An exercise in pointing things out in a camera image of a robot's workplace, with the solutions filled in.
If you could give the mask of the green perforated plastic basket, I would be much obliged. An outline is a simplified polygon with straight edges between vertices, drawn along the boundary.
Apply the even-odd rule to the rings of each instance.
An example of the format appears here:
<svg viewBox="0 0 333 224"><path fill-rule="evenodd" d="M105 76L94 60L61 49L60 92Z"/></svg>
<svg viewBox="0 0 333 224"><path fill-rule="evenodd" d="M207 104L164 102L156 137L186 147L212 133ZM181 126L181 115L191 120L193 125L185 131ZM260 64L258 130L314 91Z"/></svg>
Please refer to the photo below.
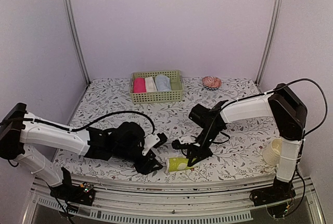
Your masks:
<svg viewBox="0 0 333 224"><path fill-rule="evenodd" d="M180 102L183 79L179 70L134 72L130 82L133 104Z"/></svg>

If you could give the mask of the light blue towel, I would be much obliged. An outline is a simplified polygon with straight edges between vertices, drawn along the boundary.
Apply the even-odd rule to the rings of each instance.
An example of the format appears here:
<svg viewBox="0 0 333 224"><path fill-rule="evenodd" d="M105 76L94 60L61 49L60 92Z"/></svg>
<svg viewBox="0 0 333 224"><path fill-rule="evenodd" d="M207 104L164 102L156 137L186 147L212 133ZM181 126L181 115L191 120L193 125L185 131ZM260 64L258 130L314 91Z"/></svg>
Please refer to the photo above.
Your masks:
<svg viewBox="0 0 333 224"><path fill-rule="evenodd" d="M170 78L163 74L159 74L155 77L155 84L156 84L158 92L171 91Z"/></svg>

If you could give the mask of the pink rolled towel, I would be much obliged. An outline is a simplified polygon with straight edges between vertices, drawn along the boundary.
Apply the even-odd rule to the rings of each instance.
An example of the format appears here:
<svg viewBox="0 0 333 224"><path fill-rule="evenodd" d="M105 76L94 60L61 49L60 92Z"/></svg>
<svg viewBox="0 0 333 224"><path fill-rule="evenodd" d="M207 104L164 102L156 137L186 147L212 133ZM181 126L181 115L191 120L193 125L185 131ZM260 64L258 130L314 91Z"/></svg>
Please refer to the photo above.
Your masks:
<svg viewBox="0 0 333 224"><path fill-rule="evenodd" d="M133 82L133 93L146 93L145 79L138 77Z"/></svg>

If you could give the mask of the green white small packet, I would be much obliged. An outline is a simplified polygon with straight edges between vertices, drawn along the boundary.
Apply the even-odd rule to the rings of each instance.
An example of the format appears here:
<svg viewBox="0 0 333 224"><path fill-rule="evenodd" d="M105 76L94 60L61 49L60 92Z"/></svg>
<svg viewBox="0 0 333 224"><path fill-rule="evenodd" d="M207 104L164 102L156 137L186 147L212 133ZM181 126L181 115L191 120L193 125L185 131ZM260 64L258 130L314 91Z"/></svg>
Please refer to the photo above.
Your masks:
<svg viewBox="0 0 333 224"><path fill-rule="evenodd" d="M193 166L188 166L188 159L180 156L165 158L165 164L166 164L166 169L165 169L166 174L177 171L191 170L200 166L200 163L197 163Z"/></svg>

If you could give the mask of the cream ribbed mug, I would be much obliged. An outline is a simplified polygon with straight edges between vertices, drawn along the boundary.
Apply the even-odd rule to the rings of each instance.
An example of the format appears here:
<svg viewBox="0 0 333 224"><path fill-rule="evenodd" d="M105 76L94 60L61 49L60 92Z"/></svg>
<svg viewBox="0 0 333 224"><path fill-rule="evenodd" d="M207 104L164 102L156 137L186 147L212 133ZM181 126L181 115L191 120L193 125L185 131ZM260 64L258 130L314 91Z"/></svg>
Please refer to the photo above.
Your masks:
<svg viewBox="0 0 333 224"><path fill-rule="evenodd" d="M279 163L282 148L282 139L272 140L266 149L262 152L263 160L269 166L276 166Z"/></svg>

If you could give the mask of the right aluminium frame post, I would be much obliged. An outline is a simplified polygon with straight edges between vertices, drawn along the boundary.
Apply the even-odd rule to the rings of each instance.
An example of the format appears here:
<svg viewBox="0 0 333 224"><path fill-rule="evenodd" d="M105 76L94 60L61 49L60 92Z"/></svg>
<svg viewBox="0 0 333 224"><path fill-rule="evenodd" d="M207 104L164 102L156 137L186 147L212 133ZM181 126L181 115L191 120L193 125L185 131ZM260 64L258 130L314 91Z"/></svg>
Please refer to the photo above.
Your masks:
<svg viewBox="0 0 333 224"><path fill-rule="evenodd" d="M263 50L262 58L260 61L258 73L257 73L256 79L255 79L255 83L257 86L260 86L260 84L263 81L264 73L265 73L265 70L267 67L268 59L269 59L270 52L271 52L272 45L273 45L276 27L278 24L278 18L279 18L282 1L283 0L274 0L274 2L273 2L272 16L271 16L270 25L268 28L267 38L265 41L264 50Z"/></svg>

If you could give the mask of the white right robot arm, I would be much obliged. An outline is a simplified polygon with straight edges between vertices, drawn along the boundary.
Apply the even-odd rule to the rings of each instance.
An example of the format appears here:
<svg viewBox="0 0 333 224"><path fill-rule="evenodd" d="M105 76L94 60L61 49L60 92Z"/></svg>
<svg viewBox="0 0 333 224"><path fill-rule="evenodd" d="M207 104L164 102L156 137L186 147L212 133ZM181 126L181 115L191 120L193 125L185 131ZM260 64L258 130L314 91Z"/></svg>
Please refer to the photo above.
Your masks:
<svg viewBox="0 0 333 224"><path fill-rule="evenodd" d="M269 120L273 137L280 142L277 147L277 161L269 162L275 167L272 185L250 192L255 206L290 200L295 197L293 179L305 138L305 124L308 110L291 88L280 83L276 88L258 95L233 101L220 101L211 108L196 105L189 114L201 132L192 141L184 144L188 165L193 166L213 155L211 145L229 125L247 120Z"/></svg>

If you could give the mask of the left aluminium frame post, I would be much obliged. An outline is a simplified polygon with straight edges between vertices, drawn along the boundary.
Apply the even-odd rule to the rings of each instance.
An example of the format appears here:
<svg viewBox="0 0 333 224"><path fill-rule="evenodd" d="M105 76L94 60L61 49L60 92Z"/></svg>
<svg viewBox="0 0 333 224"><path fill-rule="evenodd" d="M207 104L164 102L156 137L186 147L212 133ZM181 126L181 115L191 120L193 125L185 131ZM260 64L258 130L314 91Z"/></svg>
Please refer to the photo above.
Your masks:
<svg viewBox="0 0 333 224"><path fill-rule="evenodd" d="M82 52L82 48L81 48L81 44L80 44L80 39L79 39L79 34L78 34L78 31L76 28L72 2L71 2L71 0L63 0L63 3L65 6L67 20L68 20L76 56L78 58L79 67L80 67L80 70L81 70L85 83L87 85L89 85L91 82L91 79L88 74L88 68L87 68L85 60L84 60L84 56L83 56L83 52Z"/></svg>

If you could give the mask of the aluminium front rail base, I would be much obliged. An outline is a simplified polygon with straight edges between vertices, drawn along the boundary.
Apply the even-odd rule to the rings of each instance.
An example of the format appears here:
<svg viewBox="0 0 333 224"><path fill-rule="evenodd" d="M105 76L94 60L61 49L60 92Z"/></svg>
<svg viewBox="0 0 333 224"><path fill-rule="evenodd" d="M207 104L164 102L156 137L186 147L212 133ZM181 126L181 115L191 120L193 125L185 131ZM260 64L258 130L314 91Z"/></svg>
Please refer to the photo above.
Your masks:
<svg viewBox="0 0 333 224"><path fill-rule="evenodd" d="M293 180L295 198L255 206L251 191L268 187L272 176L214 182L135 182L74 176L94 185L92 206L66 210L35 179L24 223L325 223L310 177Z"/></svg>

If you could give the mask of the aluminium frame post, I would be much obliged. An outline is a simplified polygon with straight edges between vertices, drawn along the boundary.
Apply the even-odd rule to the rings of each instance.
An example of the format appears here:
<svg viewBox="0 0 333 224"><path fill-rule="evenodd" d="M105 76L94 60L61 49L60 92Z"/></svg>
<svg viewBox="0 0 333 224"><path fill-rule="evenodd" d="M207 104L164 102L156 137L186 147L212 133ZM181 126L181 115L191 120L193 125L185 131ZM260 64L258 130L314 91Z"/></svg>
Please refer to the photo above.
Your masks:
<svg viewBox="0 0 333 224"><path fill-rule="evenodd" d="M68 20L76 56L78 58L79 67L80 67L80 70L81 70L85 83L87 85L89 85L91 82L91 79L88 74L88 68L87 68L85 60L84 60L84 56L83 56L83 52L82 52L82 48L81 48L81 44L80 44L80 39L79 39L79 34L78 34L78 31L76 28L72 2L71 2L71 0L63 0L63 3L65 6L67 20Z"/></svg>
<svg viewBox="0 0 333 224"><path fill-rule="evenodd" d="M274 2L273 2L272 16L271 16L270 25L268 28L267 38L265 41L264 50L263 50L262 58L260 61L258 73L257 73L256 79L255 79L255 83L257 86L260 86L260 84L263 81L264 73L265 73L265 70L267 67L268 59L269 59L270 52L271 52L272 45L273 45L276 27L278 24L278 18L279 18L282 1L283 0L274 0Z"/></svg>

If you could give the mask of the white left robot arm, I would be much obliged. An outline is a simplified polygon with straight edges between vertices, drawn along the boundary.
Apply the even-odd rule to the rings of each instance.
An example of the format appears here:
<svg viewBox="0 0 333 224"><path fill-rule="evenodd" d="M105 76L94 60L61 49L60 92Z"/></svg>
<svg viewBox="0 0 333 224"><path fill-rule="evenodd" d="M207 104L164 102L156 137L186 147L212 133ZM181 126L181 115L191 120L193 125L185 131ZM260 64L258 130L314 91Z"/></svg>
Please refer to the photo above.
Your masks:
<svg viewBox="0 0 333 224"><path fill-rule="evenodd" d="M50 195L67 203L92 206L95 190L84 182L74 185L71 173L52 164L36 150L35 144L70 151L84 158L105 160L122 158L135 170L148 175L162 169L152 151L167 141L164 133L145 133L135 122L123 122L117 128L97 129L90 123L80 128L49 122L18 103L1 121L1 158L26 166L32 175L43 179Z"/></svg>

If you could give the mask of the blue patterned bowl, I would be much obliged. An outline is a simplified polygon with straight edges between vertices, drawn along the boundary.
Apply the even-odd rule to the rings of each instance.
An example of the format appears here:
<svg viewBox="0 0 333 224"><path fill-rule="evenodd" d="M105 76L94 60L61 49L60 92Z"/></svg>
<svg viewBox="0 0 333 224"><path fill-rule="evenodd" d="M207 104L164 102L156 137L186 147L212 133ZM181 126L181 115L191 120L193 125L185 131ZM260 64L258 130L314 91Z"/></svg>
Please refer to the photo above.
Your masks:
<svg viewBox="0 0 333 224"><path fill-rule="evenodd" d="M220 88L220 86L208 86L208 85L205 85L204 86L205 89L209 90L209 91L216 91Z"/></svg>

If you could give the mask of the cream rolled towel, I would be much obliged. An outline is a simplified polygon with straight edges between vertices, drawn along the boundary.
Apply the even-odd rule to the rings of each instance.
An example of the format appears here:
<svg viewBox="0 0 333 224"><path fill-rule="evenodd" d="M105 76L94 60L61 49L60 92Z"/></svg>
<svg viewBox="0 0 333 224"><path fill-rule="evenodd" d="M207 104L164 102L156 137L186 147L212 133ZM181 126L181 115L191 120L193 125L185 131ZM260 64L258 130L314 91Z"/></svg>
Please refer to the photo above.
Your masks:
<svg viewBox="0 0 333 224"><path fill-rule="evenodd" d="M157 92L157 87L153 77L145 78L145 88L147 93Z"/></svg>

